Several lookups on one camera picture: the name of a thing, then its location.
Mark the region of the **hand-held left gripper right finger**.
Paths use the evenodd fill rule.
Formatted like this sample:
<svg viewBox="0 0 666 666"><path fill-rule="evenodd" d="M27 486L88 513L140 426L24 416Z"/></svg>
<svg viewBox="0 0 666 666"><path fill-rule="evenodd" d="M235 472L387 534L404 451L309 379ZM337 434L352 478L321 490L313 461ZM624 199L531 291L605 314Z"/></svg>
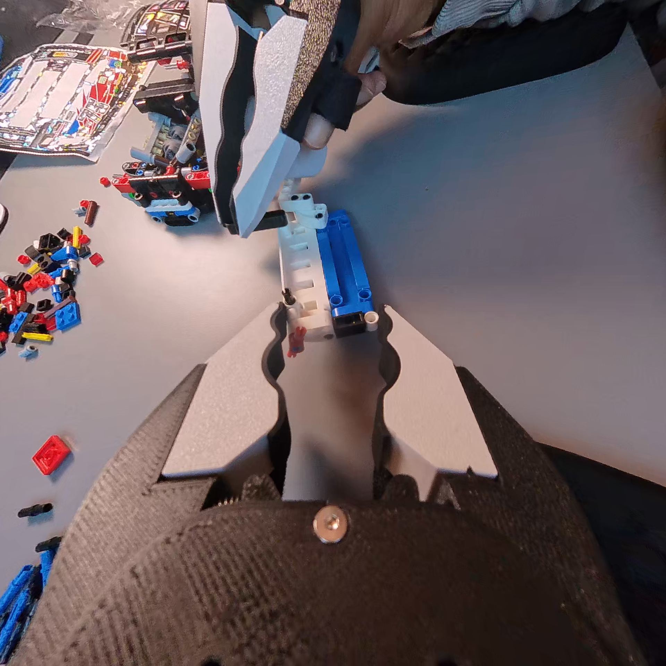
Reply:
<svg viewBox="0 0 666 666"><path fill-rule="evenodd" d="M411 477L426 501L445 476L496 479L497 466L454 362L396 309L379 310L379 392L374 417L374 496Z"/></svg>

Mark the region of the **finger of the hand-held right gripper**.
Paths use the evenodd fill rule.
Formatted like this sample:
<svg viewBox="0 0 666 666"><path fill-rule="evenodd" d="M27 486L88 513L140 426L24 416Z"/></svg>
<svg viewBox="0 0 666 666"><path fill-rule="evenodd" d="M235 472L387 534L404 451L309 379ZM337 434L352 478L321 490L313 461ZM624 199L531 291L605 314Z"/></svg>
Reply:
<svg viewBox="0 0 666 666"><path fill-rule="evenodd" d="M254 58L254 115L242 140L240 175L232 190L238 234L259 225L300 151L282 120L307 21L281 18L258 41Z"/></svg>
<svg viewBox="0 0 666 666"><path fill-rule="evenodd" d="M250 26L225 2L209 2L203 38L199 110L217 218L239 235L232 191L238 179L245 114L254 95L256 38Z"/></svg>

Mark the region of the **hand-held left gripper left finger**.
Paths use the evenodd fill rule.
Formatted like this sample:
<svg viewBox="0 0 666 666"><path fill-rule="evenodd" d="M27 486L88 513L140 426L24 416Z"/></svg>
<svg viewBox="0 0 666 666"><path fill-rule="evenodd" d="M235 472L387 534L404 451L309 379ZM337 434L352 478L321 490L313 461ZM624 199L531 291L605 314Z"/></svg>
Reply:
<svg viewBox="0 0 666 666"><path fill-rule="evenodd" d="M286 306L271 304L208 359L163 477L216 476L241 487L266 474L284 486L288 415L278 379L286 336Z"/></svg>

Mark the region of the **blue and white lego assembly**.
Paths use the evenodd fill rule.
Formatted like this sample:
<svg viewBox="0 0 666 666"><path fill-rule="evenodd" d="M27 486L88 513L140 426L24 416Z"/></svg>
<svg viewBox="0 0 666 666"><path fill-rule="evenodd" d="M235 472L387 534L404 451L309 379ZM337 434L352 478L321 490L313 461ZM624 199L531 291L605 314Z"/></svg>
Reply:
<svg viewBox="0 0 666 666"><path fill-rule="evenodd" d="M287 221L277 232L288 358L307 343L374 332L379 323L347 212L329 212L299 188L300 179L286 179L277 198Z"/></svg>

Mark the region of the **black stickered lego panel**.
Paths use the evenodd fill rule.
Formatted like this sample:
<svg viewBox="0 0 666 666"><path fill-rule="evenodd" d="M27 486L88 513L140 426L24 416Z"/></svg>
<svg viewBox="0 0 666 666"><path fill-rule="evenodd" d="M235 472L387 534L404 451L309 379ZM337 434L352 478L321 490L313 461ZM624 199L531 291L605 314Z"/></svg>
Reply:
<svg viewBox="0 0 666 666"><path fill-rule="evenodd" d="M137 9L127 23L121 48L131 63L173 59L192 61L189 1L153 1Z"/></svg>

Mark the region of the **lego car chassis assembly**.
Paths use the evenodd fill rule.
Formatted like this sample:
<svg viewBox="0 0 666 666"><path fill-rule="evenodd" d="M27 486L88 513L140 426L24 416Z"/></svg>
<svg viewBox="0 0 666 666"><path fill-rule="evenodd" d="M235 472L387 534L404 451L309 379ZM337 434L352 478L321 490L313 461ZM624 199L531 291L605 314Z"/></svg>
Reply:
<svg viewBox="0 0 666 666"><path fill-rule="evenodd" d="M213 211L203 121L190 75L141 85L133 104L152 131L110 179L155 222L190 227Z"/></svg>

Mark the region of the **red square lego plate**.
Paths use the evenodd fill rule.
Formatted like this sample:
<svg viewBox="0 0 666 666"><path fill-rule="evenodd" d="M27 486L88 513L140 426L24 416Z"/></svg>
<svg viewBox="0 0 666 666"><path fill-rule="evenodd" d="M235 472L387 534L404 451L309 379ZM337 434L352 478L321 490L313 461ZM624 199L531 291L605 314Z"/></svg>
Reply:
<svg viewBox="0 0 666 666"><path fill-rule="evenodd" d="M42 475L50 476L59 469L71 452L71 448L62 437L52 435L33 454L31 460Z"/></svg>

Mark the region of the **pile of mixed lego pieces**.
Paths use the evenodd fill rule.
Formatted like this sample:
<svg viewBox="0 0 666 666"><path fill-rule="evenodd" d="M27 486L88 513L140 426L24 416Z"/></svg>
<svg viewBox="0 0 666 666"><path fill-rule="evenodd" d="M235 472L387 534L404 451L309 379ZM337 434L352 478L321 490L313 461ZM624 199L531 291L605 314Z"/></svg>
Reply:
<svg viewBox="0 0 666 666"><path fill-rule="evenodd" d="M34 359L81 324L78 282L97 253L88 230L77 225L42 234L18 255L14 272L1 271L1 355L14 347L20 358Z"/></svg>

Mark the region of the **person's right hand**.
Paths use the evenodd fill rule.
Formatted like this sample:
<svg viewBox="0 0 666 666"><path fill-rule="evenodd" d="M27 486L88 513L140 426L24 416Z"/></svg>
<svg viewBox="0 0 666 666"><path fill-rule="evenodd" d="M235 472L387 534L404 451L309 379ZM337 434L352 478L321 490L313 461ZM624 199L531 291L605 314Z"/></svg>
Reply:
<svg viewBox="0 0 666 666"><path fill-rule="evenodd" d="M444 1L361 1L360 21L344 69L361 81L355 110L366 106L382 93L386 78L381 71L360 74L368 52L385 49L430 26Z"/></svg>

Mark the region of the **clear plastic bag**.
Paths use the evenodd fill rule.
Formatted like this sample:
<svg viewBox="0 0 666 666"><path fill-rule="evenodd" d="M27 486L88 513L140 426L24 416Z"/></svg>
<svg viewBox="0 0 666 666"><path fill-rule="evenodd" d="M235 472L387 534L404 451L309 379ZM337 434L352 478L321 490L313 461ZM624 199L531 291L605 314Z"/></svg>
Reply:
<svg viewBox="0 0 666 666"><path fill-rule="evenodd" d="M94 34L123 29L142 1L68 1L60 12L39 19L36 27Z"/></svg>

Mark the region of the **blue beam pieces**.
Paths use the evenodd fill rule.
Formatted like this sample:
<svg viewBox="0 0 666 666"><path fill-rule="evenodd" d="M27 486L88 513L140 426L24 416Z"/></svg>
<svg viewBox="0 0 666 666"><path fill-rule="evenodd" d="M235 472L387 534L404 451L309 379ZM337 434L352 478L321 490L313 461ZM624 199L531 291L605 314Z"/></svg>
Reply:
<svg viewBox="0 0 666 666"><path fill-rule="evenodd" d="M56 536L40 542L35 548L40 562L22 567L1 595L2 665L9 663L31 623L61 541L62 536Z"/></svg>

